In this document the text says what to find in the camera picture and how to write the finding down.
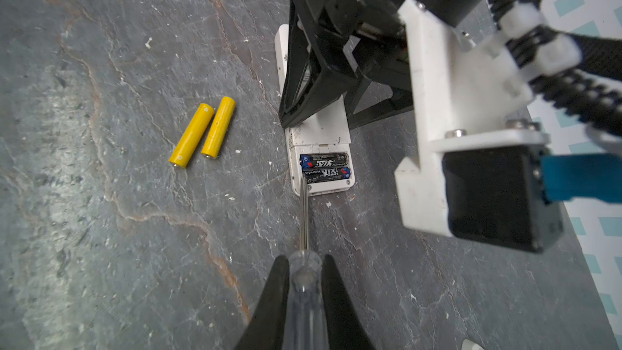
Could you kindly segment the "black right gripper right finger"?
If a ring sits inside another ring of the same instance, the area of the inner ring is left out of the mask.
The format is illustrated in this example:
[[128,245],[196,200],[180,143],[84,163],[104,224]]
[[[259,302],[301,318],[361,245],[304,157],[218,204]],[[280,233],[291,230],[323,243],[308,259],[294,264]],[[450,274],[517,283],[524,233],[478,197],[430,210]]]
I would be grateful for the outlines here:
[[322,263],[322,299],[329,349],[374,349],[343,283],[334,258]]

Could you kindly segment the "yellow battery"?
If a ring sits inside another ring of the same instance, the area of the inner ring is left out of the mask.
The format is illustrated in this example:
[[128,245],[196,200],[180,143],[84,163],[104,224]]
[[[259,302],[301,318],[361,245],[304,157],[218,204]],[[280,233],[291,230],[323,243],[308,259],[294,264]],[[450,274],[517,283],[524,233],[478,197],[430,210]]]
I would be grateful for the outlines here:
[[208,132],[207,139],[202,147],[201,154],[204,157],[215,159],[220,154],[220,149],[224,143],[235,108],[236,102],[233,98],[222,98],[210,127],[210,131]]
[[169,163],[177,168],[187,167],[214,114],[215,110],[210,105],[205,103],[199,105],[169,158]]

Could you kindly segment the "thin metal pry tool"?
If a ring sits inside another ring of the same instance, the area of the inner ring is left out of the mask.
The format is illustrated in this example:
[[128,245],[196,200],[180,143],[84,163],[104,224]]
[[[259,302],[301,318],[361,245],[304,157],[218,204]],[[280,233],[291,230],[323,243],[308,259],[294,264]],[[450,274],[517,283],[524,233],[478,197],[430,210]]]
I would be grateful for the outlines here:
[[322,300],[322,259],[311,250],[309,188],[301,178],[300,249],[289,257],[289,293],[284,349],[327,349],[326,317]]

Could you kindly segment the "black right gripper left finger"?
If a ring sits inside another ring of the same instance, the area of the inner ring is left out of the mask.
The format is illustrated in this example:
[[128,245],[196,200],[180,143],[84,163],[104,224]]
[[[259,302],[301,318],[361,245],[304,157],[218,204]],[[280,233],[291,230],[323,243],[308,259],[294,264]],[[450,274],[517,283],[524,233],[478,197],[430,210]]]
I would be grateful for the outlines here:
[[235,349],[276,349],[283,346],[288,307],[290,266],[285,255],[278,256],[248,327]]

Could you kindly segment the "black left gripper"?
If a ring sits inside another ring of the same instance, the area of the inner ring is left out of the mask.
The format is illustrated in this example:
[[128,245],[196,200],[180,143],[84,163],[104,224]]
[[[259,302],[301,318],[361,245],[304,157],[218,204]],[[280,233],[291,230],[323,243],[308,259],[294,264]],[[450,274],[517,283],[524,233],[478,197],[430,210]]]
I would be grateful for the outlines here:
[[[303,123],[343,95],[348,129],[413,111],[408,47],[393,0],[292,0],[283,128]],[[392,94],[359,112],[372,82]]]

